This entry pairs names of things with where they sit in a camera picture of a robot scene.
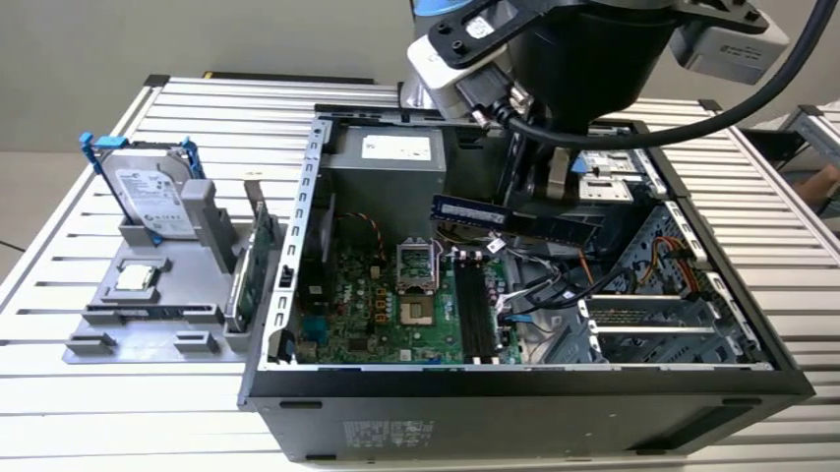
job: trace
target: wire bundle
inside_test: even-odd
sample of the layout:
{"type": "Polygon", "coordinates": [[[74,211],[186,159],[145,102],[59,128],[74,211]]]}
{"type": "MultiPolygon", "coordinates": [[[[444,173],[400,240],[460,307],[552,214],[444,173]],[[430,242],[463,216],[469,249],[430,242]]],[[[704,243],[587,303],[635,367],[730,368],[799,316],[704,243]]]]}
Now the wire bundle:
{"type": "Polygon", "coordinates": [[[340,220],[346,219],[346,218],[361,218],[365,221],[368,221],[368,223],[370,224],[370,227],[373,228],[374,232],[377,233],[377,245],[378,245],[378,249],[380,249],[380,259],[382,261],[385,261],[385,242],[382,240],[382,231],[380,231],[380,225],[377,224],[377,222],[370,219],[370,216],[368,216],[365,213],[345,213],[340,215],[340,220]]]}
{"type": "MultiPolygon", "coordinates": [[[[680,241],[678,238],[674,238],[671,236],[659,236],[656,239],[653,239],[653,244],[651,245],[651,264],[648,266],[648,270],[645,270],[645,274],[643,275],[643,278],[640,279],[640,285],[645,285],[645,283],[648,283],[648,281],[653,277],[653,270],[656,269],[656,266],[659,265],[659,257],[660,257],[659,245],[660,244],[664,244],[666,246],[668,246],[668,249],[671,251],[687,249],[686,245],[683,244],[683,241],[680,241]]],[[[678,267],[680,268],[680,272],[683,273],[683,278],[686,279],[686,283],[691,291],[699,292],[700,282],[698,281],[698,277],[695,277],[695,274],[692,272],[691,267],[688,266],[688,263],[678,259],[675,259],[675,262],[678,263],[678,267]]]]}

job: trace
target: gray component holder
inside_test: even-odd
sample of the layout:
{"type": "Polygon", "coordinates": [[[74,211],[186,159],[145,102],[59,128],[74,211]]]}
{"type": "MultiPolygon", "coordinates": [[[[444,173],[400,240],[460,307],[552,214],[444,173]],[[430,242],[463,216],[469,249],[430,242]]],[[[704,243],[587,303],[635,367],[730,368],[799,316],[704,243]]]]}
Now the gray component holder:
{"type": "Polygon", "coordinates": [[[107,333],[78,333],[70,336],[67,341],[67,349],[81,356],[109,356],[114,352],[115,345],[115,340],[107,333]]]}
{"type": "MultiPolygon", "coordinates": [[[[199,241],[166,240],[155,246],[145,227],[119,228],[126,243],[82,313],[77,334],[66,342],[69,364],[245,361],[252,330],[231,332],[225,324],[222,311],[234,274],[221,268],[229,261],[226,252],[234,258],[231,269],[235,267],[233,255],[249,246],[252,223],[231,224],[227,211],[213,203],[211,181],[191,182],[183,197],[199,241]],[[149,289],[117,293],[121,271],[131,264],[155,266],[158,273],[149,289]],[[190,339],[205,333],[202,342],[190,339]]],[[[269,267],[276,267],[280,250],[272,251],[269,258],[269,267]]],[[[265,302],[273,280],[270,271],[265,302]]]]}
{"type": "Polygon", "coordinates": [[[179,331],[175,333],[175,348],[182,354],[215,354],[219,344],[210,331],[179,331]]]}
{"type": "Polygon", "coordinates": [[[238,238],[227,210],[217,207],[214,198],[213,181],[187,181],[182,190],[182,201],[195,228],[198,242],[213,252],[219,270],[231,273],[239,258],[239,253],[231,251],[238,238]]]}

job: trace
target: slotted metal surface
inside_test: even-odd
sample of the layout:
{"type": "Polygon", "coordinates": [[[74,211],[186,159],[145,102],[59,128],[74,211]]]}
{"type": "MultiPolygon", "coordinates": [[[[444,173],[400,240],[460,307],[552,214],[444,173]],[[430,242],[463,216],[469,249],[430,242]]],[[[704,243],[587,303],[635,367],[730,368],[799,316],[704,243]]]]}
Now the slotted metal surface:
{"type": "MultiPolygon", "coordinates": [[[[173,79],[163,88],[141,92],[115,133],[167,142],[190,134],[217,182],[219,206],[235,218],[249,217],[239,180],[260,173],[268,181],[269,206],[285,216],[314,102],[393,106],[397,94],[377,86],[173,79]]],[[[615,116],[664,129],[710,114],[695,102],[643,100],[615,116]]],[[[585,468],[840,470],[836,241],[827,241],[734,132],[666,152],[703,203],[702,213],[719,236],[728,238],[726,250],[807,370],[818,397],[686,459],[601,460],[585,468]],[[764,205],[756,208],[754,203],[764,205]]],[[[118,223],[114,198],[86,171],[0,286],[0,458],[15,459],[3,462],[4,472],[218,470],[246,464],[253,469],[296,469],[260,416],[237,410],[241,364],[62,362],[62,343],[119,245],[118,223]]],[[[559,470],[581,464],[536,459],[358,467],[559,470]]]]}

